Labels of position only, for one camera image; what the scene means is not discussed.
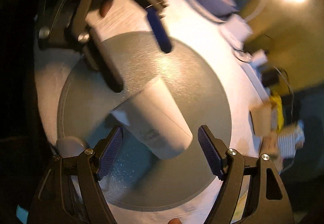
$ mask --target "wire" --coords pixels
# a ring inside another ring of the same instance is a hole
[[[291,161],[291,163],[289,165],[287,165],[285,168],[283,168],[280,172],[280,174],[286,172],[289,168],[291,168],[293,166],[293,163],[295,161],[295,157],[293,158],[293,160]]]
[[[295,98],[295,95],[294,95],[294,92],[293,92],[293,89],[291,88],[289,82],[287,81],[287,79],[283,76],[283,74],[281,73],[281,71],[276,67],[276,66],[273,66],[277,71],[278,73],[281,75],[281,77],[283,78],[283,80],[286,82],[287,86],[288,86],[288,89],[289,89],[289,93],[291,94],[291,97],[292,97],[292,100],[291,100],[291,111],[290,111],[290,115],[291,115],[291,123],[293,123],[293,113],[294,113],[294,98]]]
[[[245,54],[245,55],[247,56],[247,60],[244,61],[244,60],[238,58],[238,56],[235,54],[235,52],[241,52],[241,53]],[[244,51],[242,51],[242,50],[238,50],[238,49],[232,47],[232,54],[233,54],[233,56],[236,57],[236,59],[238,59],[240,62],[243,62],[243,63],[251,63],[251,62],[252,62],[252,58],[251,58],[251,57],[248,57],[248,53],[246,53],[246,52],[244,52]]]
[[[254,9],[254,11],[250,15],[248,15],[244,20],[246,22],[249,22],[252,19],[256,18],[261,13],[261,11],[265,8],[267,1],[268,0],[259,0],[259,3],[257,7]]]

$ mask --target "metal plate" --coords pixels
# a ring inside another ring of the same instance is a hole
[[[207,124],[229,146],[232,124],[225,91],[205,60],[176,39],[169,54],[161,52],[151,32],[129,32],[103,43],[123,75],[124,91],[111,91],[99,73],[80,61],[61,94],[58,137],[79,137],[94,147],[117,124],[110,110],[161,74],[193,133],[192,144],[176,158],[159,160],[124,130],[115,165],[100,186],[107,202],[122,208],[157,211],[181,205],[214,179],[197,140],[198,128]]]

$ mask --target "table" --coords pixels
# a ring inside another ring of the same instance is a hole
[[[230,147],[243,155],[257,157],[260,139],[252,134],[249,115],[251,105],[262,103],[255,86],[233,56],[231,47],[220,36],[217,24],[200,16],[186,0],[166,1],[169,6],[165,9],[163,23],[169,34],[199,53],[218,75],[225,89],[232,117]],[[97,29],[102,40],[130,31],[150,30],[144,11],[133,0],[114,0],[113,7],[104,19],[93,11],[88,14],[87,20]],[[34,52],[38,108],[47,138],[55,145],[59,97],[68,74],[80,56],[69,50],[40,51],[37,43]],[[164,211],[142,212],[109,206],[120,224],[168,223],[175,217],[186,224],[203,223],[220,186],[221,182],[215,179],[192,200]]]

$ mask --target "small box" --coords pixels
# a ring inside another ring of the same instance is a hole
[[[279,156],[278,135],[275,131],[271,131],[268,136],[263,137],[260,153]]]
[[[268,136],[271,132],[272,104],[266,102],[250,110],[254,134],[259,137]]]

